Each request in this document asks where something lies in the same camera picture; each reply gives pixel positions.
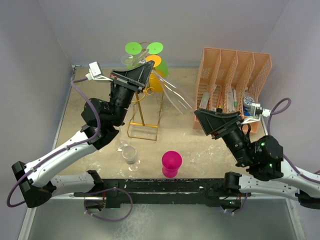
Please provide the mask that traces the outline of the yellow plastic goblet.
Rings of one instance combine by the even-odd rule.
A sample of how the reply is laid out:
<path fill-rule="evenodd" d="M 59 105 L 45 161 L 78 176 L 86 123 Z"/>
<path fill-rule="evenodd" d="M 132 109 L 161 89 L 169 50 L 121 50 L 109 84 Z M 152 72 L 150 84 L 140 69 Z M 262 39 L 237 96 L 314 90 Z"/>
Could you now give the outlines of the yellow plastic goblet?
<path fill-rule="evenodd" d="M 156 74 L 153 73 L 153 72 L 149 76 L 149 86 L 152 88 L 152 91 L 155 92 L 155 93 L 162 93 L 163 92 L 163 88 L 162 88 L 161 82 L 160 82 L 159 78 L 156 76 Z"/>

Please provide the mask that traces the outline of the large green wine glass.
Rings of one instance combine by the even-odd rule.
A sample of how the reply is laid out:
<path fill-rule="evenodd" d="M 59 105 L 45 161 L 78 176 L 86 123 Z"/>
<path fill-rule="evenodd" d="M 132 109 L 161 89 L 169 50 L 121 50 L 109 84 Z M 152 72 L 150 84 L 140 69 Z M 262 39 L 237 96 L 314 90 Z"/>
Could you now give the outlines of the large green wine glass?
<path fill-rule="evenodd" d="M 146 49 L 148 50 L 148 55 L 145 60 L 154 61 L 155 70 L 162 76 L 167 77 L 169 74 L 168 65 L 164 58 L 160 56 L 160 53 L 163 51 L 164 46 L 160 42 L 152 42 L 150 43 Z"/>

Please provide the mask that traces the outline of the small green wine glass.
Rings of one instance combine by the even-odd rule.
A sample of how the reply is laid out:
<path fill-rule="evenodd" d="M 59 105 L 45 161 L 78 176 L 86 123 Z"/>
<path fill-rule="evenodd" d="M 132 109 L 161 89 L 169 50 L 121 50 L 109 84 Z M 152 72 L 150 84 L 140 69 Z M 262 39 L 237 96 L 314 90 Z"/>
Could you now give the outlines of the small green wine glass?
<path fill-rule="evenodd" d="M 142 46 L 139 42 L 131 41 L 125 45 L 125 51 L 127 54 L 138 55 L 142 51 Z"/>

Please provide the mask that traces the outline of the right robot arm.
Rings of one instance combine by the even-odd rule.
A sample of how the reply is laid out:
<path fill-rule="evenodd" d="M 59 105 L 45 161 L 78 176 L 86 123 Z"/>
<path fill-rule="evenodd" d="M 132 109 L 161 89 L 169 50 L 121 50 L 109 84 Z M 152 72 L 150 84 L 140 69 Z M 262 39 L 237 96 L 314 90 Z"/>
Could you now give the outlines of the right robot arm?
<path fill-rule="evenodd" d="M 283 147 L 273 136 L 264 135 L 252 142 L 250 134 L 243 132 L 240 112 L 197 109 L 194 114 L 204 133 L 214 140 L 222 139 L 235 165 L 249 174 L 225 173 L 222 190 L 226 195 L 262 193 L 298 201 L 305 208 L 320 208 L 320 176 L 285 159 Z"/>

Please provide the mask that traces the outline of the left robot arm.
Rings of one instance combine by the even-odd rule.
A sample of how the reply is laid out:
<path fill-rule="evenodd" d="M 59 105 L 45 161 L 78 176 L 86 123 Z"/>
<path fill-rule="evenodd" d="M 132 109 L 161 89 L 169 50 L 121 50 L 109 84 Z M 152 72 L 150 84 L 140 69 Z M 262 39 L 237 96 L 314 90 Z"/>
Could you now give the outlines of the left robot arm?
<path fill-rule="evenodd" d="M 11 203 L 11 197 L 19 188 L 23 203 L 28 208 L 35 208 L 46 203 L 51 197 L 67 193 L 89 193 L 98 196 L 103 191 L 103 181 L 95 170 L 88 170 L 80 175 L 58 174 L 80 160 L 110 144 L 119 133 L 118 127 L 124 125 L 128 108 L 135 94 L 141 93 L 147 86 L 154 68 L 153 60 L 141 63 L 128 70 L 112 70 L 106 77 L 98 62 L 89 64 L 89 72 L 82 81 L 94 80 L 109 82 L 109 100 L 88 98 L 75 84 L 71 86 L 84 98 L 85 105 L 81 117 L 85 125 L 68 141 L 34 161 L 21 161 L 12 165 L 16 178 L 10 190 L 6 204 L 10 208 L 19 204 Z"/>

